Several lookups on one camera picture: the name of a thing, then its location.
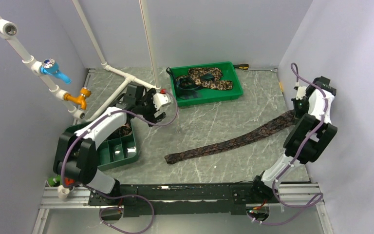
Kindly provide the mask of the dark orange patterned tie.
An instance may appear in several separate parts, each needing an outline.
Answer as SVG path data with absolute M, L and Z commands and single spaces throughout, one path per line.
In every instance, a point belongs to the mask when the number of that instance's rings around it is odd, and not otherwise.
M 297 120 L 299 120 L 299 118 L 296 117 L 295 111 L 289 110 L 244 135 L 223 142 L 190 149 L 179 153 L 168 154 L 164 156 L 164 159 L 167 164 L 171 165 L 188 159 L 214 155 L 237 149 L 268 138 L 292 125 L 295 125 Z

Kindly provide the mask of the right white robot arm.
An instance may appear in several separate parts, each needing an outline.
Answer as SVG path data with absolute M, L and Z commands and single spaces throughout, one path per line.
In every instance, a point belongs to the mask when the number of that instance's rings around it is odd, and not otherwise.
M 330 79 L 320 76 L 312 84 L 295 89 L 291 112 L 295 127 L 284 142 L 283 155 L 254 178 L 249 188 L 249 197 L 254 202 L 272 199 L 283 179 L 295 168 L 315 162 L 337 133 L 337 127 L 330 120 L 337 91 L 330 86 Z

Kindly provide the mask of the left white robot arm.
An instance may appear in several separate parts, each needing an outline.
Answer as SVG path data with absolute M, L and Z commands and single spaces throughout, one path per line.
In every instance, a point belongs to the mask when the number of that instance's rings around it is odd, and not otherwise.
M 61 185 L 65 189 L 76 185 L 87 186 L 101 193 L 107 204 L 117 203 L 121 196 L 120 182 L 99 169 L 98 148 L 134 117 L 149 126 L 162 126 L 161 121 L 166 114 L 156 113 L 172 99 L 165 90 L 132 84 L 95 120 L 74 132 L 65 131 L 59 137 L 53 164 L 54 173 L 60 175 Z

